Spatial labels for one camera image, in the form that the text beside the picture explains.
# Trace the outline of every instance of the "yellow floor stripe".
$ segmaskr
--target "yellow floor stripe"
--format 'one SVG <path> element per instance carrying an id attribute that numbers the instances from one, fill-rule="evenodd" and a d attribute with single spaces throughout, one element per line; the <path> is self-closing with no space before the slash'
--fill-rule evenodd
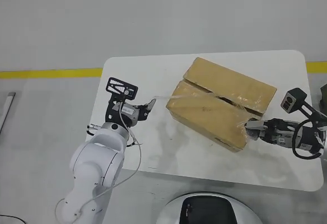
<path id="1" fill-rule="evenodd" d="M 327 62 L 307 62 L 308 73 L 327 73 Z"/>
<path id="2" fill-rule="evenodd" d="M 0 78 L 88 78 L 101 77 L 102 68 L 0 72 Z"/>
<path id="3" fill-rule="evenodd" d="M 308 73 L 327 73 L 327 62 L 307 62 Z M 89 78 L 101 77 L 102 68 L 0 72 L 3 78 Z"/>

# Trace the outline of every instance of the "gray floor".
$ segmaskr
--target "gray floor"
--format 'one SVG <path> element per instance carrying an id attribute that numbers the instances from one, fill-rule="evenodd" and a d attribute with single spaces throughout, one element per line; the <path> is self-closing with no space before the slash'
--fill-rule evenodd
<path id="1" fill-rule="evenodd" d="M 309 80 L 316 105 L 327 75 Z M 98 84 L 98 78 L 0 80 L 0 107 L 7 92 L 17 92 L 0 136 L 0 213 L 55 223 L 53 209 L 72 187 L 69 160 L 85 140 Z M 168 201 L 197 190 L 238 198 L 264 223 L 327 223 L 324 162 L 323 171 L 324 185 L 313 193 L 139 172 L 114 190 L 104 223 L 154 223 Z"/>

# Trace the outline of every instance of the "white table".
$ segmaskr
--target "white table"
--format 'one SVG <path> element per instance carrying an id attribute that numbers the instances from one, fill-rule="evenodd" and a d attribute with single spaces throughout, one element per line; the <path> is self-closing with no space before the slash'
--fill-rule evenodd
<path id="1" fill-rule="evenodd" d="M 105 121 L 111 95 L 105 91 L 109 77 L 138 86 L 136 99 L 129 103 L 145 104 L 155 95 L 170 96 L 196 57 L 275 86 L 278 90 L 263 119 L 304 120 L 299 112 L 287 114 L 280 107 L 286 92 L 294 87 L 310 96 L 304 56 L 294 50 L 280 50 L 110 58 L 104 65 L 91 123 L 101 125 Z M 143 143 L 139 170 L 310 192 L 322 186 L 319 159 L 300 160 L 290 149 L 261 140 L 250 141 L 243 151 L 232 153 L 173 120 L 165 108 L 167 101 L 158 100 L 148 119 L 133 127 Z M 138 149 L 128 148 L 124 168 L 136 169 L 138 155 Z"/>

